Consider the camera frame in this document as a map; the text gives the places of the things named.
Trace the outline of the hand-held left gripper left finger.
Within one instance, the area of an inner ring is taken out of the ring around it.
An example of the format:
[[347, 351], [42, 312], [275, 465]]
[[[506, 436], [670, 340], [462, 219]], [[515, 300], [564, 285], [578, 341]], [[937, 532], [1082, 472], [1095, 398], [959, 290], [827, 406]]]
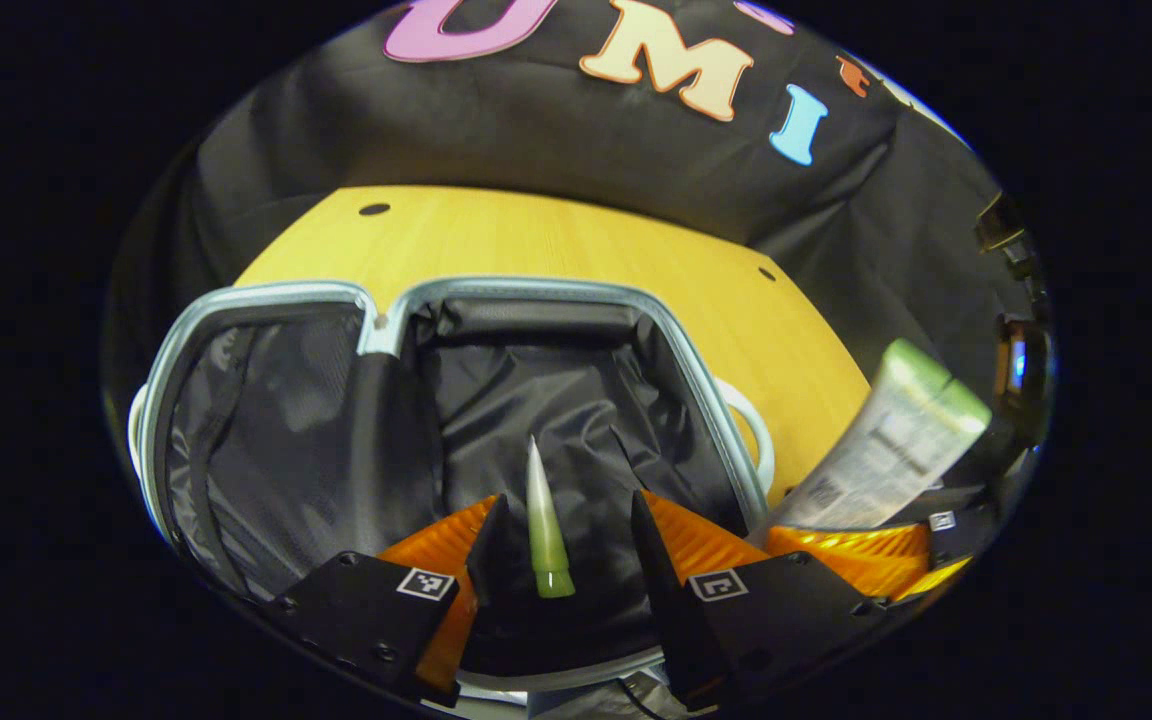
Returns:
[[378, 556], [340, 552], [271, 600], [271, 626], [362, 683], [452, 708], [508, 516], [486, 497]]

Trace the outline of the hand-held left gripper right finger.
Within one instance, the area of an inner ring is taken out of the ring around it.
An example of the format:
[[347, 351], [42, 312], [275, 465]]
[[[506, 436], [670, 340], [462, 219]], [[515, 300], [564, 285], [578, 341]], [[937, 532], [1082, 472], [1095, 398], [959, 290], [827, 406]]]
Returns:
[[768, 700], [861, 650], [881, 602], [806, 552], [772, 556], [639, 491], [631, 528], [673, 694], [685, 707]]

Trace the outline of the pale green cream tube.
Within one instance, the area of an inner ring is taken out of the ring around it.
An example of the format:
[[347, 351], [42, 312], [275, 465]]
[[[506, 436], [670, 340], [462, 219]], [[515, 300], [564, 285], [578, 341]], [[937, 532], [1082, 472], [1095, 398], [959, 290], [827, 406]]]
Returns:
[[575, 594], [570, 559], [535, 435], [526, 438], [526, 537], [538, 594], [544, 600]]

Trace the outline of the white green label cream tube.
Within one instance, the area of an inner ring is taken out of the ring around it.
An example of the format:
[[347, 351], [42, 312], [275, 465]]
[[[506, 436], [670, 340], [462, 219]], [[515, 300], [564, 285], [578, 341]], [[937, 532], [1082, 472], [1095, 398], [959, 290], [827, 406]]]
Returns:
[[914, 342], [895, 340], [838, 444], [768, 526], [877, 528], [929, 491], [986, 432], [992, 410]]

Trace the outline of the white hard-shell suitcase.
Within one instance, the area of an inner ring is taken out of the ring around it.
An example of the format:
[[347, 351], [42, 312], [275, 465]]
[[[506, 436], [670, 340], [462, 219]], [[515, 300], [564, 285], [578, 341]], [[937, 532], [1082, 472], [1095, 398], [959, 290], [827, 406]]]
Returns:
[[[630, 287], [445, 278], [378, 306], [361, 285], [233, 286], [166, 333], [126, 423], [156, 532], [306, 660], [430, 714], [690, 717], [673, 694], [631, 528], [646, 491], [735, 536], [767, 511], [735, 392], [679, 320]], [[535, 435], [575, 594], [536, 591]], [[271, 601], [340, 552], [378, 556], [507, 498], [486, 605], [448, 708], [407, 702], [276, 632]]]

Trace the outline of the black backdrop cloth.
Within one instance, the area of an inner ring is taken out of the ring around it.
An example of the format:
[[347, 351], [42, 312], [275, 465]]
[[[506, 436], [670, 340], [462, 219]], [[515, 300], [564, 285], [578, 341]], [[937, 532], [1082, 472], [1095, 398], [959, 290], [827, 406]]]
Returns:
[[1047, 320], [1049, 302], [1030, 234], [1026, 276], [1014, 251], [980, 251], [980, 217], [1005, 190], [977, 149], [804, 20], [785, 35], [733, 0], [646, 1], [687, 44], [730, 41], [753, 59], [730, 122], [579, 69], [616, 23], [611, 0], [556, 0], [516, 44], [420, 63], [385, 54], [416, 8], [399, 3], [185, 141], [128, 223], [105, 297], [100, 389], [124, 486], [132, 396], [180, 311], [347, 187], [521, 191], [685, 225], [768, 255], [861, 367], [901, 333], [990, 396], [998, 320]]

